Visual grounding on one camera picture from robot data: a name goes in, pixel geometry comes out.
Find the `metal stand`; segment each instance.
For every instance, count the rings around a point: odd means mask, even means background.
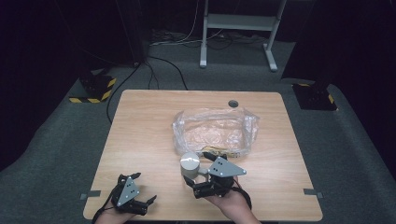
[[[272,72],[277,71],[276,62],[274,60],[271,47],[274,44],[277,28],[280,24],[283,9],[285,8],[287,0],[281,0],[279,9],[275,17],[262,16],[243,16],[243,15],[223,15],[208,13],[208,0],[205,0],[204,12],[204,31],[201,44],[201,61],[200,66],[205,68],[206,61],[206,38],[208,28],[219,29],[236,29],[236,30],[257,30],[257,31],[271,31],[270,39],[267,44],[263,44],[265,55]]]

